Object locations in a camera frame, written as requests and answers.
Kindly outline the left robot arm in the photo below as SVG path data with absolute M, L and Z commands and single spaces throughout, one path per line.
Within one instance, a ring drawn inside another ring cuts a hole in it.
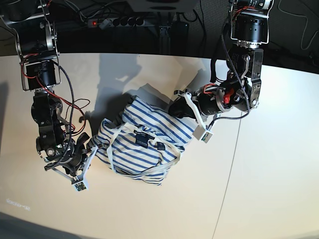
M 225 19 L 220 42 L 226 56 L 227 77 L 220 80 L 211 65 L 211 80 L 199 90 L 190 92 L 190 101 L 206 118 L 237 108 L 246 117 L 259 101 L 264 50 L 269 43 L 269 16 L 272 0 L 232 0 Z

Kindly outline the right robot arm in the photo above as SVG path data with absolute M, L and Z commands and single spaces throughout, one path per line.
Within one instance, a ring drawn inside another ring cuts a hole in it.
M 36 150 L 53 170 L 68 179 L 77 191 L 87 189 L 85 179 L 98 147 L 86 147 L 89 135 L 76 131 L 72 119 L 62 116 L 63 105 L 77 109 L 74 100 L 57 96 L 65 70 L 59 64 L 57 32 L 47 0 L 3 0 L 0 17 L 14 31 L 24 91 L 33 91 L 31 115 L 38 125 Z

